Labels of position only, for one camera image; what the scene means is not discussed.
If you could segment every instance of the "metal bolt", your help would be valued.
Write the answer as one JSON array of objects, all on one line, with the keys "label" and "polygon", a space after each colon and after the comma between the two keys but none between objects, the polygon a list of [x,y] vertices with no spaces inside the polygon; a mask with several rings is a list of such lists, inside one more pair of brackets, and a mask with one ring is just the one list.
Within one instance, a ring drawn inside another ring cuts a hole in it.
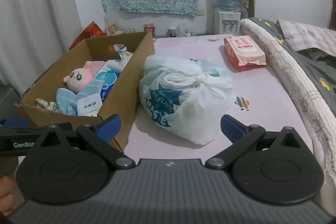
[{"label": "metal bolt", "polygon": [[212,158],[208,160],[208,163],[213,167],[221,167],[224,165],[225,161],[220,158]]},{"label": "metal bolt", "polygon": [[123,166],[123,167],[127,167],[132,165],[133,160],[131,160],[130,158],[118,158],[115,163],[119,166]]}]

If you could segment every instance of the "white card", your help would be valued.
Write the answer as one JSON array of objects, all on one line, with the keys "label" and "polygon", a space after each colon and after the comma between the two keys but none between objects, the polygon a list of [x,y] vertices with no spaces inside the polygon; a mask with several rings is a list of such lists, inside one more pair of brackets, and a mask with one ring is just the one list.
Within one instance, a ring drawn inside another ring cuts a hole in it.
[{"label": "white card", "polygon": [[77,101],[78,116],[87,116],[87,114],[91,114],[91,112],[99,110],[102,105],[103,103],[101,101],[99,93],[95,93],[79,99]]}]

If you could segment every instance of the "pink mat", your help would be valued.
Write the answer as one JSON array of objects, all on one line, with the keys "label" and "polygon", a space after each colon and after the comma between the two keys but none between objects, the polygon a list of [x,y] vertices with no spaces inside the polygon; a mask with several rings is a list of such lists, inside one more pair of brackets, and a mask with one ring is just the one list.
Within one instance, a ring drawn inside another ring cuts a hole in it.
[{"label": "pink mat", "polygon": [[[313,151],[300,115],[272,67],[267,65],[239,72],[231,65],[225,52],[223,40],[227,36],[230,35],[159,38],[155,42],[155,53],[207,60],[226,66],[231,71],[236,96],[249,102],[248,110],[232,104],[227,114],[246,125],[259,124],[268,131],[280,131],[284,126],[292,126]],[[136,162],[139,159],[201,159],[204,163],[230,145],[231,142],[221,131],[206,145],[191,143],[157,126],[140,106],[125,154]]]}]

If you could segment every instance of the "pink plush toy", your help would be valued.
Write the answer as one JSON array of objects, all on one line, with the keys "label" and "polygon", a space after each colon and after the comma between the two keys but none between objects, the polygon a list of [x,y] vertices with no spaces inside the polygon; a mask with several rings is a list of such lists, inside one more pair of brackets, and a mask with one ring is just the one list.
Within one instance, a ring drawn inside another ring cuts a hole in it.
[{"label": "pink plush toy", "polygon": [[104,61],[87,61],[83,68],[74,69],[70,76],[64,77],[63,82],[68,85],[69,90],[77,94],[94,79],[105,63]]}]

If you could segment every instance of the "cardboard box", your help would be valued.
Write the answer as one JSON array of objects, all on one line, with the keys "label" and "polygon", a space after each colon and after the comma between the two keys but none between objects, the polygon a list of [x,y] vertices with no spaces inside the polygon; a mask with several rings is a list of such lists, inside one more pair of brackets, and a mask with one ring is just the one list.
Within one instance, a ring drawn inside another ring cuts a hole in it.
[{"label": "cardboard box", "polygon": [[[74,69],[82,68],[86,61],[120,59],[117,52],[108,50],[114,44],[125,44],[127,50],[134,54],[104,101],[98,117],[71,116],[36,107],[36,98],[55,101],[57,90],[65,87],[63,78]],[[151,32],[85,39],[56,61],[32,85],[22,99],[23,108],[38,126],[71,122],[73,128],[77,128],[84,123],[96,125],[112,114],[118,114],[121,117],[121,130],[110,144],[123,150],[139,104],[139,81],[143,76],[144,62],[147,56],[153,54],[155,51]]]}]

